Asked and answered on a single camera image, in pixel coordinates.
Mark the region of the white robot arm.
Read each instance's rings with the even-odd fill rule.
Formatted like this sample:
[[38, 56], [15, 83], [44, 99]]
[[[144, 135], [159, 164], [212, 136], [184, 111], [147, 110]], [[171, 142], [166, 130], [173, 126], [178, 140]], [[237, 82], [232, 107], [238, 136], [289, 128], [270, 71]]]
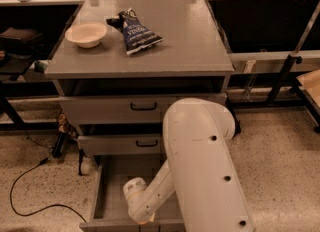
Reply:
[[255, 232], [227, 147], [234, 133], [234, 118], [223, 105], [174, 102], [163, 119], [167, 160], [151, 183], [137, 177], [123, 187], [131, 219], [151, 222], [175, 194], [186, 232]]

